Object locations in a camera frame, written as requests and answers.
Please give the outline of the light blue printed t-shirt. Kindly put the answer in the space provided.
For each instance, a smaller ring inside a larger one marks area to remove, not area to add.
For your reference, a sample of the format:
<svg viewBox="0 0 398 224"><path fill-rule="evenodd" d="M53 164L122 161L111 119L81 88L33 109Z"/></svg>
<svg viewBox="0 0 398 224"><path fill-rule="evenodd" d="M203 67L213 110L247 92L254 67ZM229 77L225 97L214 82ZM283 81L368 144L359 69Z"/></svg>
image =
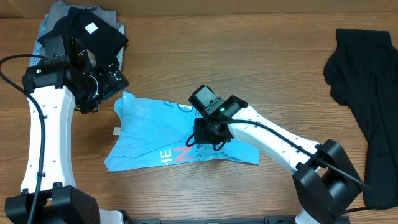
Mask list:
<svg viewBox="0 0 398 224"><path fill-rule="evenodd" d="M121 127L118 140L104 163L110 172L187 162L227 159L257 165L259 151L249 144L232 140L215 151L211 145L185 145L200 114L191 106L164 100L138 98L123 92L114 111Z"/></svg>

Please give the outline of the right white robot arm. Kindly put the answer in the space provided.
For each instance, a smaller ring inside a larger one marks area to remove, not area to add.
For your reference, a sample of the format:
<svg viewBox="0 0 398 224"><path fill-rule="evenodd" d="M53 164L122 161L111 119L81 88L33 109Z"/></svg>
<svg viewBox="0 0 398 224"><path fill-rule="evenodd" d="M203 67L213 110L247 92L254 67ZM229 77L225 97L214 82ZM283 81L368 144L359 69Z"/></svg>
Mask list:
<svg viewBox="0 0 398 224"><path fill-rule="evenodd" d="M248 143L292 175L302 211L295 223L343 223L345 210L361 193L359 175L343 147L300 138L262 117L236 96L189 98L201 114L193 138L199 144L224 146L232 139Z"/></svg>

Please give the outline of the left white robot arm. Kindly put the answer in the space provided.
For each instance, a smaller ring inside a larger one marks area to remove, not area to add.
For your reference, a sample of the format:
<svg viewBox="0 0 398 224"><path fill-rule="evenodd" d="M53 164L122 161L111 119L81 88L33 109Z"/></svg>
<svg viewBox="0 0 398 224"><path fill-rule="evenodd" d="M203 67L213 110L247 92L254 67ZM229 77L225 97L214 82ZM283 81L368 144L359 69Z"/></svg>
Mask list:
<svg viewBox="0 0 398 224"><path fill-rule="evenodd" d="M21 192L5 201L13 223L129 223L122 210L101 209L76 186L72 169L74 112L97 112L128 86L119 67L97 67L76 38L47 37L40 64L27 68L19 91L29 102L29 158Z"/></svg>

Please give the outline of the folded black shirt with tag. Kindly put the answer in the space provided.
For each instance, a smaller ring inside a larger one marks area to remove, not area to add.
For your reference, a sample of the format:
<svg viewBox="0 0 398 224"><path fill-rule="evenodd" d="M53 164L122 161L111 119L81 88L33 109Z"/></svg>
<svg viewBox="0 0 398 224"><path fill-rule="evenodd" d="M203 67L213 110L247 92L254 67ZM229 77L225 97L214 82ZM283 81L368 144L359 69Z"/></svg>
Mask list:
<svg viewBox="0 0 398 224"><path fill-rule="evenodd" d="M117 65L118 53L128 42L128 38L112 25L98 17L90 9L70 7L66 16L60 18L52 30L38 38L45 45L47 37L67 35L78 39L95 56L98 66L107 67L112 63Z"/></svg>

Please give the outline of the folded light blue jeans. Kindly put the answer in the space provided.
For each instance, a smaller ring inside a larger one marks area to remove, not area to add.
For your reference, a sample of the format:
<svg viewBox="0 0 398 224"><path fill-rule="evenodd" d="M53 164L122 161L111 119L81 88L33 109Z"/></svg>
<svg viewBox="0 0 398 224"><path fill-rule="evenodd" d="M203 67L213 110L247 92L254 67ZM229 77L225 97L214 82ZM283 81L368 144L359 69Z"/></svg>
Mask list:
<svg viewBox="0 0 398 224"><path fill-rule="evenodd" d="M39 26L39 34L38 34L37 39L35 41L34 49L33 49L33 52L32 52L33 55L40 55L41 54L42 44L40 44L38 42L38 39L45 34L48 17L49 17L49 15L46 14L44 20L42 21L42 23ZM30 61L29 61L29 65L30 66L35 66L35 65L37 65L39 63L39 60L40 60L40 58L38 58L38 57L31 57Z"/></svg>

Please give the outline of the folded grey garment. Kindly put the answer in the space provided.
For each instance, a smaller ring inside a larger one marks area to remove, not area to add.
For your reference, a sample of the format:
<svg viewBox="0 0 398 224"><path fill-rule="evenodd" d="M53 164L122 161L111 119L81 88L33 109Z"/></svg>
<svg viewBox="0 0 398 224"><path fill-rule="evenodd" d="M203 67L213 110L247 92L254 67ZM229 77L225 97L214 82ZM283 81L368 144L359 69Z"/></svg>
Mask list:
<svg viewBox="0 0 398 224"><path fill-rule="evenodd" d="M117 29L120 33L125 34L125 27L122 23L117 22L116 19L116 11L110 11L110 10L103 10L99 6L79 6L79 5L69 5L65 3L64 1L57 1L52 4L49 10L49 17L47 19L47 26L46 26L46 31L45 34L50 32L53 28L56 22L65 17L68 14L68 11L71 7L75 7L78 9L84 9L87 8L89 11L91 11L93 14L107 22L109 25L113 26L115 29ZM42 47L41 55L45 55L45 50Z"/></svg>

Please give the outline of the black garment on right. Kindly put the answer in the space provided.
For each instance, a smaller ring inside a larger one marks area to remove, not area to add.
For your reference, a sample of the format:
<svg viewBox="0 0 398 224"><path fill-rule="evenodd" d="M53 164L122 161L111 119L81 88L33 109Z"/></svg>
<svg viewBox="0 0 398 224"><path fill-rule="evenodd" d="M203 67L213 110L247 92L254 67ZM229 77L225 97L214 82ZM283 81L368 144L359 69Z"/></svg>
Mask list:
<svg viewBox="0 0 398 224"><path fill-rule="evenodd" d="M397 49L388 31L337 29L323 74L331 96L348 106L368 143L365 183L397 206Z"/></svg>

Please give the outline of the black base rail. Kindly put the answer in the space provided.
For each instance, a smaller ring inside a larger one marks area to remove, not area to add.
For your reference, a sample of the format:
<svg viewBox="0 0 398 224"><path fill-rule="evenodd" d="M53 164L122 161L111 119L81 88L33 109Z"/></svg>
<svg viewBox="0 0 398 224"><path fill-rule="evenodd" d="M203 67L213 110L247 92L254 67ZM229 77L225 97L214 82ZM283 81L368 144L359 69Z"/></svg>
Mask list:
<svg viewBox="0 0 398 224"><path fill-rule="evenodd" d="M206 219L206 220L160 220L153 219L132 219L128 218L125 223L130 224L294 224L293 216L268 216L264 218L243 218L243 219Z"/></svg>

